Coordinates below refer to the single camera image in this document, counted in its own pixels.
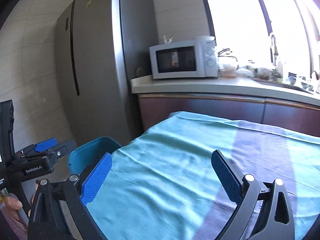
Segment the left hand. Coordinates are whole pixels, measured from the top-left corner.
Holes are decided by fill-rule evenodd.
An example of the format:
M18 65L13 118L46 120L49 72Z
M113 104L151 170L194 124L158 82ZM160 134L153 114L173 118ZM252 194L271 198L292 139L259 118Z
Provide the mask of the left hand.
M1 190L1 239L28 239L30 213L13 193Z

